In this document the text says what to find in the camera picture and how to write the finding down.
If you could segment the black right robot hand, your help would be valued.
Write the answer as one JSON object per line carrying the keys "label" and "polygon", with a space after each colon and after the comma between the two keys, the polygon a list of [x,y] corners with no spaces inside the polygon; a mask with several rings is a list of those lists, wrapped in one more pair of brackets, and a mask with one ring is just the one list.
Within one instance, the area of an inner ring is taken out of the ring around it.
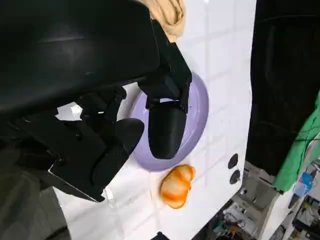
{"label": "black right robot hand", "polygon": [[170,240],[167,236],[165,236],[162,232],[158,232],[151,240]]}

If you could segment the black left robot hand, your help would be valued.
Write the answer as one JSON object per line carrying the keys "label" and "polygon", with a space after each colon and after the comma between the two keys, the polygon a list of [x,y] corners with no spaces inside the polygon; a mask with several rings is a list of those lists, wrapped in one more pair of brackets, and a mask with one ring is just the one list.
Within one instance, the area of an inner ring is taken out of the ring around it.
{"label": "black left robot hand", "polygon": [[160,1],[1,1],[1,160],[99,203],[144,130],[172,159],[192,74],[173,40],[183,6],[169,10],[176,24]]}

